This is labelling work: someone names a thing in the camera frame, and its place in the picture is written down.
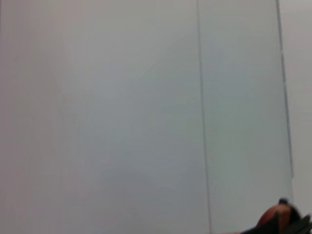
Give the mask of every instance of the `white surface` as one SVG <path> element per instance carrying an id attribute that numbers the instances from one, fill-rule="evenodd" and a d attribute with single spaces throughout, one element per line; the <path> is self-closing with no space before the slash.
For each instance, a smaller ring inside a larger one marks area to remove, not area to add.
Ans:
<path id="1" fill-rule="evenodd" d="M 3 234 L 204 234 L 193 0 L 2 0 Z"/>
<path id="2" fill-rule="evenodd" d="M 213 233 L 292 200 L 274 0 L 200 0 Z"/>
<path id="3" fill-rule="evenodd" d="M 312 212 L 312 1 L 281 0 L 294 164 L 295 203 Z"/>

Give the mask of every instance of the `vertical line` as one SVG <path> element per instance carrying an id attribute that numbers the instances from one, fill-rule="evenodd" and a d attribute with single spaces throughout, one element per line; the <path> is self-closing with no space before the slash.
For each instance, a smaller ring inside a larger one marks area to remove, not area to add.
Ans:
<path id="1" fill-rule="evenodd" d="M 208 180 L 208 151 L 207 151 L 207 134 L 206 134 L 206 115 L 204 105 L 204 78 L 203 78 L 203 65 L 202 65 L 202 47 L 201 47 L 201 33 L 200 33 L 200 10 L 199 0 L 196 0 L 196 18 L 197 18 L 197 44 L 198 44 L 198 62 L 199 62 L 199 75 L 200 75 L 200 102 L 201 102 L 201 118 L 203 126 L 203 142 L 204 142 L 204 157 L 206 169 L 206 189 L 207 189 L 207 203 L 208 203 L 208 222 L 209 233 L 212 233 L 212 220 L 211 220 L 211 207 L 209 197 L 209 180 Z"/>
<path id="2" fill-rule="evenodd" d="M 289 146 L 289 155 L 290 155 L 291 171 L 292 171 L 292 178 L 293 178 L 294 177 L 293 147 L 292 147 L 291 125 L 290 125 L 289 104 L 288 104 L 288 91 L 287 91 L 287 84 L 286 84 L 285 58 L 284 58 L 284 52 L 283 52 L 282 23 L 281 23 L 279 0 L 275 0 L 275 1 L 276 1 L 279 44 L 280 44 L 280 51 L 281 51 L 281 63 L 282 63 L 282 73 L 283 73 L 283 86 L 284 86 L 284 99 L 285 99 L 286 119 L 287 119 L 288 146 Z"/>

